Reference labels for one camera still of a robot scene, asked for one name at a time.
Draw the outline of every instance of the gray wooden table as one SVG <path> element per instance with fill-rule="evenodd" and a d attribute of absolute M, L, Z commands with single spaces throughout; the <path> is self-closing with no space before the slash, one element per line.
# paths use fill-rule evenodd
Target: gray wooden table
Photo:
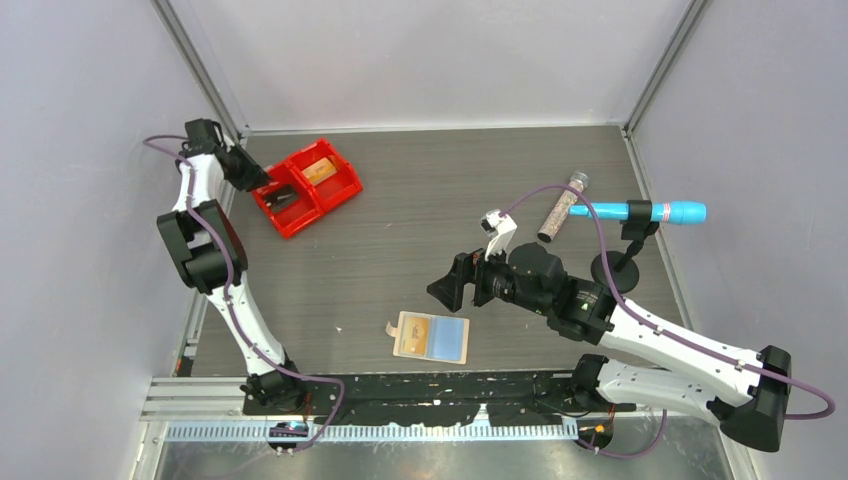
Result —
<path fill-rule="evenodd" d="M 318 135 L 250 138 L 248 150 L 271 165 Z M 239 194 L 230 219 L 250 261 L 253 295 L 271 332 L 307 373 L 417 372 L 570 368 L 586 343 L 559 337 L 542 317 L 493 301 L 467 306 L 471 320 L 468 363 L 452 365 L 392 356 L 387 321 L 401 310 L 445 314 L 425 292 L 447 273 L 459 252 L 486 243 L 478 220 L 523 193 L 567 181 L 574 170 L 591 177 L 594 201 L 640 198 L 633 167 L 615 127 L 570 127 L 339 133 L 326 135 L 356 168 L 365 190 L 349 203 L 284 240 L 252 196 Z M 537 195 L 513 218 L 515 247 L 534 241 L 558 191 Z M 606 239 L 621 248 L 620 228 L 605 222 Z M 598 253 L 591 221 L 571 218 L 548 251 L 571 275 L 591 278 Z M 680 315 L 654 240 L 638 257 L 639 286 L 629 297 L 656 315 Z M 616 358 L 645 362 L 624 354 Z M 208 310 L 193 375 L 241 376 L 244 361 L 224 322 Z"/>

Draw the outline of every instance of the card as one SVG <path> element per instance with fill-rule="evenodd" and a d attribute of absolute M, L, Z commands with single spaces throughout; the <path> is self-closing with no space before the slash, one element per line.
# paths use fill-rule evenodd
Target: card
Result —
<path fill-rule="evenodd" d="M 265 206 L 267 206 L 274 215 L 291 206 L 297 201 L 297 198 L 297 192 L 294 191 L 294 187 L 291 185 L 283 185 L 273 192 L 266 193 L 262 196 L 262 200 L 265 201 Z"/>
<path fill-rule="evenodd" d="M 397 327 L 389 322 L 386 333 L 395 339 L 395 356 L 465 364 L 468 326 L 467 318 L 400 312 Z"/>
<path fill-rule="evenodd" d="M 312 185 L 318 185 L 336 172 L 336 166 L 327 157 L 303 169 L 303 174 Z"/>

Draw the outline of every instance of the red plastic bin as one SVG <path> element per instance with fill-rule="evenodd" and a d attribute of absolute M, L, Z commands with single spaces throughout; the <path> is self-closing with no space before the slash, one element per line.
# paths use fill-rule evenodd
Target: red plastic bin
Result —
<path fill-rule="evenodd" d="M 336 172 L 313 185 L 303 170 L 325 158 Z M 284 238 L 293 237 L 363 189 L 353 167 L 323 138 L 267 171 L 272 182 L 254 190 L 253 198 Z M 273 199 L 279 198 L 279 192 L 290 193 L 292 189 L 297 199 L 275 208 Z"/>

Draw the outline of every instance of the black mounting base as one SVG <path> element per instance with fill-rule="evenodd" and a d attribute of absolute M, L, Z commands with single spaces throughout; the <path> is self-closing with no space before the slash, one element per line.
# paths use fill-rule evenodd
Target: black mounting base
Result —
<path fill-rule="evenodd" d="M 623 268 L 616 270 L 619 261 L 624 257 L 621 252 L 607 252 L 607 261 L 610 265 L 610 273 L 615 281 L 615 287 L 619 293 L 627 293 L 636 288 L 639 284 L 639 267 L 632 259 L 628 260 Z M 592 280 L 609 287 L 607 277 L 604 275 L 604 265 L 601 262 L 601 255 L 592 260 Z"/>
<path fill-rule="evenodd" d="M 607 446 L 610 444 L 610 442 L 612 442 L 612 435 L 613 435 L 613 431 L 612 431 L 611 428 L 604 430 L 603 433 L 595 433 L 593 430 L 586 430 L 586 431 L 583 431 L 583 432 L 579 432 L 577 434 L 577 438 L 588 443 L 593 448 L 597 447 L 597 448 L 603 450 L 603 449 L 607 448 Z M 575 440 L 574 443 L 576 443 L 580 448 L 584 448 L 586 450 L 590 449 L 589 447 L 580 443 L 577 440 Z"/>
<path fill-rule="evenodd" d="M 465 425 L 474 419 L 480 405 L 486 404 L 493 426 L 556 425 L 562 423 L 557 413 L 578 415 L 584 411 L 574 401 L 570 374 L 570 370 L 545 370 L 329 375 L 345 383 L 344 401 L 333 423 Z M 323 423 L 338 387 L 315 382 L 304 382 L 304 386 L 308 405 L 296 413 L 314 415 L 317 423 Z M 619 412 L 634 409 L 631 404 L 616 406 Z M 292 413 L 276 405 L 262 405 L 255 398 L 246 398 L 242 411 L 246 416 Z"/>
<path fill-rule="evenodd" d="M 297 367 L 287 358 L 282 367 L 297 373 Z M 307 388 L 304 383 L 293 377 L 283 375 L 277 370 L 262 375 L 247 377 L 241 391 L 248 399 L 285 413 L 299 412 L 304 405 Z"/>

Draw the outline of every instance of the blue marker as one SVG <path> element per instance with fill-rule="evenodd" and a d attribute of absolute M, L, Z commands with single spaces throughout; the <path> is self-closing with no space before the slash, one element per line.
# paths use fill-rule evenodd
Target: blue marker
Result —
<path fill-rule="evenodd" d="M 601 220 L 627 220 L 630 216 L 630 206 L 626 203 L 593 203 L 592 206 Z M 586 205 L 574 205 L 568 214 L 592 218 Z M 698 202 L 655 203 L 651 211 L 652 222 L 693 225 L 706 219 L 707 206 Z"/>

